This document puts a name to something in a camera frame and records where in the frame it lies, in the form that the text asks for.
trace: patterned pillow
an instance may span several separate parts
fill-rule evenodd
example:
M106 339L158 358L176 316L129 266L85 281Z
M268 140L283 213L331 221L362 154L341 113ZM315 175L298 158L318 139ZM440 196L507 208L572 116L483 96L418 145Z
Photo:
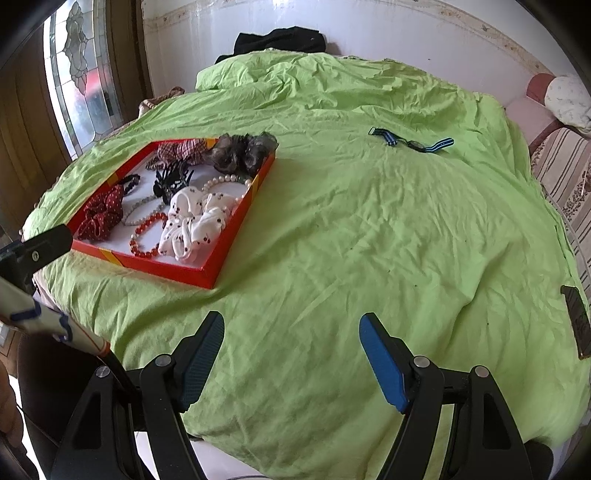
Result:
M544 104L565 125L591 135L591 95L578 77L557 77L548 87Z
M531 157L546 198L560 212L573 247L585 295L591 302L591 142L561 128Z

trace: white wall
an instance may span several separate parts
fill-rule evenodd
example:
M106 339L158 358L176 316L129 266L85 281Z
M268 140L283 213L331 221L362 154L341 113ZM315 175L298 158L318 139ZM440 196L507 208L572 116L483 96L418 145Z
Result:
M515 0L446 0L492 25L538 58L555 75L576 70L554 37Z
M241 31L293 25L320 30L330 53L403 61L503 104L523 95L545 67L574 71L514 0L144 0L143 6L156 95L175 85L192 90L197 72L231 53Z

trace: green bedsheet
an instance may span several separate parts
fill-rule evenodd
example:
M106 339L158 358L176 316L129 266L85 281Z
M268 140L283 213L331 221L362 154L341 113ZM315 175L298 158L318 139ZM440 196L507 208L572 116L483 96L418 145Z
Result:
M387 147L370 127L432 144ZM270 477L373 479L401 417L358 337L376 312L440 367L492 370L524 440L573 434L589 400L560 287L582 291L527 145L492 97L394 61L266 51L201 72L74 162L26 224L67 222L148 141L268 130L277 160L214 290L71 252L46 268L65 310L128 368L171 352L209 310L226 337L190 433ZM442 415L428 479L449 431Z

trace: stained glass window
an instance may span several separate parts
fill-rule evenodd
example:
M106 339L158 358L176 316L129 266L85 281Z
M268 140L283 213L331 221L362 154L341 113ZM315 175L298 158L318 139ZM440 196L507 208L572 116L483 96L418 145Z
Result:
M123 125L105 12L105 0L67 0L44 26L47 84L72 160Z

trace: red polka dot scrunchie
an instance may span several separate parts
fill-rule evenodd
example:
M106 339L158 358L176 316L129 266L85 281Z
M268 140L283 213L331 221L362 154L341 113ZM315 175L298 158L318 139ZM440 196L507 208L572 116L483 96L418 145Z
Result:
M107 240L111 230L123 218L123 185L115 185L101 193L84 207L85 219L78 228L79 240Z

